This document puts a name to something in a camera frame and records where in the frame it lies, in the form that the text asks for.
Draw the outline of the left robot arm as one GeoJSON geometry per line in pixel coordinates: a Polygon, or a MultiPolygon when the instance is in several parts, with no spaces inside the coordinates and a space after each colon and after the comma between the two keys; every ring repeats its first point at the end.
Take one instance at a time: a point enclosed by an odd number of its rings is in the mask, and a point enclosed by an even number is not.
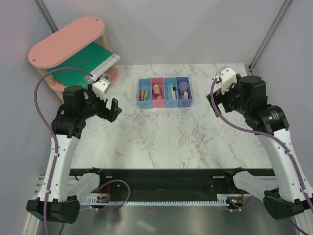
{"type": "Polygon", "coordinates": [[[66,87],[63,104],[51,124],[50,158],[42,187],[36,199],[29,200],[26,210],[46,222],[72,224],[76,221],[80,205],[92,192],[103,192],[107,180],[97,169],[88,170],[73,186],[68,185],[73,155],[80,141],[87,119],[98,116],[114,122],[122,112],[118,100],[113,98],[107,108],[103,92],[93,85],[66,87]]]}

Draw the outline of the clear paper clip tub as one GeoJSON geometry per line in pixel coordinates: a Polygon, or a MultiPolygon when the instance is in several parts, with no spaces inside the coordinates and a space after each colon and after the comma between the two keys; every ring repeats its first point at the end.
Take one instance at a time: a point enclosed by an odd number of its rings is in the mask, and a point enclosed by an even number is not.
{"type": "Polygon", "coordinates": [[[187,82],[179,82],[178,83],[178,92],[179,94],[184,94],[184,92],[187,92],[189,89],[189,84],[187,82]]]}

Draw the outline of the pink capped clear tube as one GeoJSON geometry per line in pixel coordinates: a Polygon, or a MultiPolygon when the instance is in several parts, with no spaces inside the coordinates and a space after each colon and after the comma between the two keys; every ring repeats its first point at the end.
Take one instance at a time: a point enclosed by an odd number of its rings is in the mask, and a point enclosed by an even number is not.
{"type": "Polygon", "coordinates": [[[154,84],[152,86],[152,91],[153,91],[153,97],[154,100],[163,100],[163,94],[162,94],[162,89],[161,86],[159,84],[154,84]]]}

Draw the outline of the green mini stapler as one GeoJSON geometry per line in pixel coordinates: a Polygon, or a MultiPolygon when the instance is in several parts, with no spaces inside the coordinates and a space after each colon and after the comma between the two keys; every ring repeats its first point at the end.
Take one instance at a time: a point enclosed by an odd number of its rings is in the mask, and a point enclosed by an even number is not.
{"type": "Polygon", "coordinates": [[[144,100],[147,101],[150,97],[150,93],[149,91],[145,91],[145,94],[144,94],[144,100]]]}

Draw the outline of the black white pen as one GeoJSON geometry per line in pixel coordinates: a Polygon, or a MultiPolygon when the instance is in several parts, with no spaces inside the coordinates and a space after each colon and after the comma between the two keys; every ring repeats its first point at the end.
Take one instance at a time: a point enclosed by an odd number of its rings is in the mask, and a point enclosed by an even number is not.
{"type": "Polygon", "coordinates": [[[172,88],[172,100],[176,100],[177,97],[176,97],[176,87],[173,87],[172,88]]]}

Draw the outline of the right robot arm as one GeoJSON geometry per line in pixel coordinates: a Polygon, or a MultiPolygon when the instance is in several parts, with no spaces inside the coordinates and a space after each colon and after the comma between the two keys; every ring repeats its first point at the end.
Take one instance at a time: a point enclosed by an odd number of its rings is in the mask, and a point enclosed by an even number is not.
{"type": "Polygon", "coordinates": [[[289,123],[284,111],[268,104],[266,83],[259,76],[239,74],[229,84],[217,75],[207,100],[217,117],[229,126],[254,134],[271,162],[277,184],[266,183],[243,168],[226,174],[224,187],[234,193],[241,189],[263,202],[272,218],[279,220],[313,208],[313,188],[305,180],[293,153],[289,123]],[[221,88],[214,90],[214,85],[221,88]]]}

